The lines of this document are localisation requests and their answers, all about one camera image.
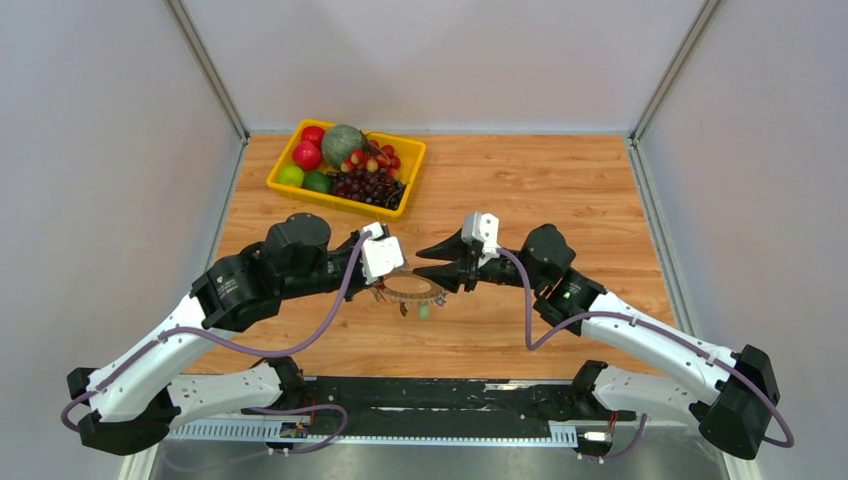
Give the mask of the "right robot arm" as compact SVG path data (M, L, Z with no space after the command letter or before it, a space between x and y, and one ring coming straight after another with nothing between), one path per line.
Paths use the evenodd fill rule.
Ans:
M755 459L764 443L794 446L767 353L713 344L639 311L573 267L576 253L553 224L533 229L518 250L500 246L498 232L496 217L472 214L448 239L418 251L434 263L414 272L451 293L471 292L480 282L522 288L530 351L567 331L658 370L653 376L586 362L572 380L577 413L592 418L606 409L671 420L743 460Z

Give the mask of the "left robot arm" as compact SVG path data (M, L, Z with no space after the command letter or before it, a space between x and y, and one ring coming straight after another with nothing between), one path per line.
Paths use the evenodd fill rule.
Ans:
M266 237L218 259L176 307L123 355L100 368L68 374L63 425L89 448L132 455L185 424L248 411L307 416L306 383L294 355L329 328L328 314L300 343L261 350L236 342L276 316L283 302L333 294L333 308L402 268L398 239L382 223L353 231L337 247L321 217L296 213Z

